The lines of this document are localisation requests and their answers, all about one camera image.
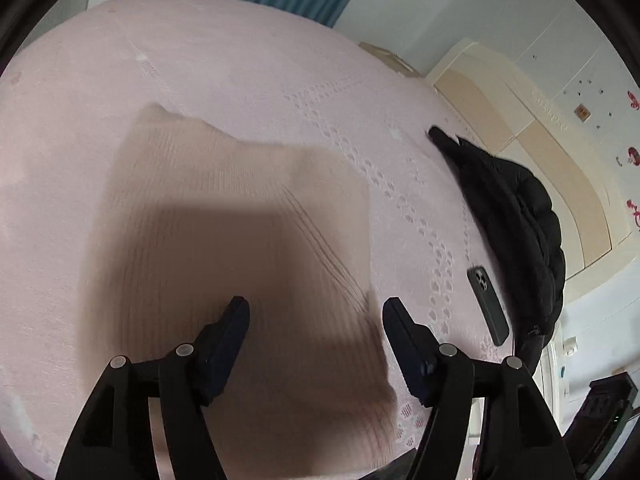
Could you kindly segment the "beige knitted sweater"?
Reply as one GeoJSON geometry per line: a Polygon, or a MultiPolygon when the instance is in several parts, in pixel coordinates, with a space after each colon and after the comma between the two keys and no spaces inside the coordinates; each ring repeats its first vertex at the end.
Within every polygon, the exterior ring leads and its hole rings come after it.
{"type": "Polygon", "coordinates": [[[78,368],[164,356],[250,304],[224,393],[204,414],[232,479],[373,469],[392,454],[370,279],[369,189],[325,148],[248,142],[146,106],[120,147],[81,268],[78,368]]]}

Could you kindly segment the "dark furniture piece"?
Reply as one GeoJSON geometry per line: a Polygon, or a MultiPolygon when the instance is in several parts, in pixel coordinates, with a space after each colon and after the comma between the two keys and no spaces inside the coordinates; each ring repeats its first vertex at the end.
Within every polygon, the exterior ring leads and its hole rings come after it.
{"type": "Polygon", "coordinates": [[[577,479],[590,479],[596,473],[631,418],[637,393],[627,372],[590,382],[563,436],[577,479]]]}

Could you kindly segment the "black smartphone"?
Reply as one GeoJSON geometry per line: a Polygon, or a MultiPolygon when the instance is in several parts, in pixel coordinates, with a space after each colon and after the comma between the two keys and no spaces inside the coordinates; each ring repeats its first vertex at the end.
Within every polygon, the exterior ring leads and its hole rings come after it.
{"type": "Polygon", "coordinates": [[[496,347],[501,347],[510,335],[510,328],[495,287],[484,266],[472,266],[466,271],[466,275],[483,313],[491,340],[496,347]]]}

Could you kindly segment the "black puffer jacket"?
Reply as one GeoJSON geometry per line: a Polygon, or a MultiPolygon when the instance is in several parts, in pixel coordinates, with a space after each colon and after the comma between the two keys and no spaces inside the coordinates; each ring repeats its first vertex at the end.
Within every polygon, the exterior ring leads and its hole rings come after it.
{"type": "Polygon", "coordinates": [[[552,201],[526,167],[487,153],[433,126],[428,137],[456,170],[494,253],[509,297],[514,349],[536,370],[564,304],[566,262],[552,201]]]}

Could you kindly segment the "cream wooden headboard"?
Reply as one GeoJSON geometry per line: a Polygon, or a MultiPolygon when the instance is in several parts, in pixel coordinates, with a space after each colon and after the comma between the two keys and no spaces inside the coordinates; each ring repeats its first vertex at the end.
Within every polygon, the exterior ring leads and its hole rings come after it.
{"type": "Polygon", "coordinates": [[[528,168],[546,188],[561,225],[566,301],[638,257],[637,228],[612,174],[580,129],[512,61],[463,39],[426,80],[482,148],[528,168]]]}

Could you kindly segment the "pink bed cover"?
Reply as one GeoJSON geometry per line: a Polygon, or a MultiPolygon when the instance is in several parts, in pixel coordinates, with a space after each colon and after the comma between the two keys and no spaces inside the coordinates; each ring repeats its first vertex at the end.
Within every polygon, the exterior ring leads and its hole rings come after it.
{"type": "Polygon", "coordinates": [[[424,80],[334,30],[240,0],[111,0],[47,32],[1,78],[1,429],[51,478],[79,406],[80,260],[108,164],[157,102],[243,140],[323,145],[369,183],[373,284],[482,359],[466,271],[495,258],[428,138],[470,128],[424,80]]]}

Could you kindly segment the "cardboard box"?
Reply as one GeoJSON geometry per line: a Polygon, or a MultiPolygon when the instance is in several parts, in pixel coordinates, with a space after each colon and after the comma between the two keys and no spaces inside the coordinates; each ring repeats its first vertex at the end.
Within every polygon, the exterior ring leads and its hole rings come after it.
{"type": "Polygon", "coordinates": [[[373,55],[385,66],[404,77],[423,78],[423,75],[418,70],[416,70],[414,67],[405,62],[400,56],[390,50],[374,46],[373,44],[368,44],[364,41],[361,41],[359,43],[359,47],[362,50],[367,51],[370,55],[373,55]]]}

